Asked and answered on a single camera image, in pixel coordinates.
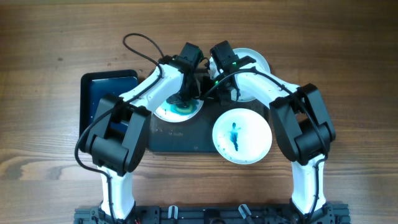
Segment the white plate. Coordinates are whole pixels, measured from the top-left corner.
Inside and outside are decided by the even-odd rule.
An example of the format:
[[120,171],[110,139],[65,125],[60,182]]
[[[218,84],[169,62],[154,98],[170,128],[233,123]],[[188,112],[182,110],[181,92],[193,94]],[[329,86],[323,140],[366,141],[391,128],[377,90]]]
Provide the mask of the white plate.
[[154,112],[159,119],[170,122],[180,123],[194,117],[203,106],[202,100],[190,100],[186,106],[172,105],[164,101]]
[[[255,60],[255,62],[250,62],[254,68],[258,69],[260,72],[270,73],[271,68],[267,62],[267,60],[259,53],[253,49],[249,48],[236,48],[233,49],[233,52],[239,57],[243,58],[245,56],[249,56]],[[258,74],[250,73],[250,72],[242,72],[235,74],[232,81],[236,82],[238,91],[233,88],[231,91],[230,98],[233,101],[237,102],[248,102],[255,100],[257,96],[259,96],[260,91],[264,91],[265,88],[259,86],[260,84],[265,84],[266,78],[261,77]]]
[[253,164],[272,146],[269,123],[257,112],[236,108],[223,113],[212,130],[213,144],[225,159],[235,164]]

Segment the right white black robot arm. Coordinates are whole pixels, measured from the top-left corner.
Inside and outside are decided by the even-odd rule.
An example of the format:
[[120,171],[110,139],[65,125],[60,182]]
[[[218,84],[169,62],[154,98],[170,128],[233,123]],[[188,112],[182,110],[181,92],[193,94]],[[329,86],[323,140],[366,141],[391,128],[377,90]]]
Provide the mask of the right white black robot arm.
[[292,203],[310,219],[326,203],[323,168],[336,138],[320,91],[311,83],[298,86],[281,80],[265,69],[262,55],[251,49],[237,54],[226,40],[211,48],[210,55],[215,84],[201,98],[231,85],[270,110],[277,144],[292,163]]

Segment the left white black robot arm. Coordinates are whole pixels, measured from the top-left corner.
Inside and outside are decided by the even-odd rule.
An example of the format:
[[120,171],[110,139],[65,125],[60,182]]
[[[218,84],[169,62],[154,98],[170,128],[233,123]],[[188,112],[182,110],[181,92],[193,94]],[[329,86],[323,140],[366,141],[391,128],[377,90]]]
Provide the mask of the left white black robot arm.
[[200,48],[186,43],[178,55],[156,61],[153,73],[124,96],[100,99],[93,122],[76,143],[75,156],[89,154],[95,166],[88,170],[101,174],[102,222],[125,223],[132,215],[132,173],[144,155],[152,114],[164,102],[177,105],[178,111],[194,109],[199,94],[194,73],[202,60]]

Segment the green yellow sponge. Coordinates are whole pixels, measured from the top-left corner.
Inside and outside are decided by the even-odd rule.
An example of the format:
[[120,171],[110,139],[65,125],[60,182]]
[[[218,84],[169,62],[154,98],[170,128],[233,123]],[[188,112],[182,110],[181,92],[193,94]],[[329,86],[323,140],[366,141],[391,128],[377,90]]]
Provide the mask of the green yellow sponge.
[[176,104],[170,104],[170,110],[173,113],[185,116],[193,114],[198,109],[199,102],[197,100],[189,100]]

